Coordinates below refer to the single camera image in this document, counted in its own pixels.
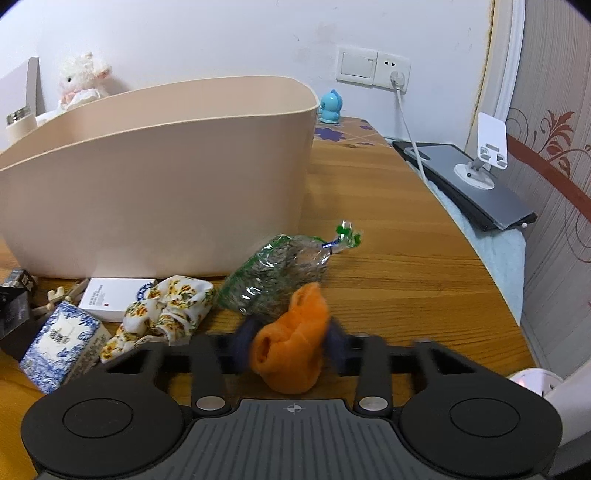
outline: light switch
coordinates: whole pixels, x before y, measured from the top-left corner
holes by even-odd
[[[336,79],[371,85],[374,82],[378,52],[356,47],[339,47]]]
[[[341,73],[370,79],[373,70],[374,61],[372,59],[343,53],[343,63],[340,67]]]

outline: blue toy figure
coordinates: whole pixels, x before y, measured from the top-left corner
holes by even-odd
[[[320,121],[324,124],[335,124],[340,118],[340,109],[343,108],[343,99],[336,90],[325,93],[320,100]]]

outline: orange sock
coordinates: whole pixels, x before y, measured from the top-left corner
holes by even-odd
[[[291,296],[289,311],[265,325],[252,341],[252,370],[279,393],[308,391],[320,375],[329,320],[320,285],[304,285]]]

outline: white plush lamb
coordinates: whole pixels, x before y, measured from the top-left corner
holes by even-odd
[[[60,66],[61,95],[57,108],[37,116],[37,125],[85,103],[109,96],[102,82],[111,66],[92,53],[69,57]]]

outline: green plastic bag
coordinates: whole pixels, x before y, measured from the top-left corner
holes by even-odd
[[[306,235],[276,236],[224,281],[217,304],[276,320],[288,310],[298,288],[322,280],[331,255],[361,242],[361,233],[353,231],[350,222],[343,221],[336,232],[332,242]]]

